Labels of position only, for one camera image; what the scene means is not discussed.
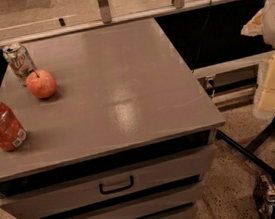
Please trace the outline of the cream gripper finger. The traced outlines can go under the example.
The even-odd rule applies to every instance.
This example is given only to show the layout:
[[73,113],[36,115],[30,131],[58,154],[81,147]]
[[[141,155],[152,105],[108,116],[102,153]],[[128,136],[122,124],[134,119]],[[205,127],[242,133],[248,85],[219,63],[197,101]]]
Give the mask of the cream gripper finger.
[[259,10],[256,14],[254,14],[252,19],[249,20],[247,24],[245,24],[244,27],[241,29],[240,34],[247,37],[262,35],[262,14],[262,10]]
[[258,119],[268,119],[275,115],[275,53],[258,67],[253,102],[253,114]]

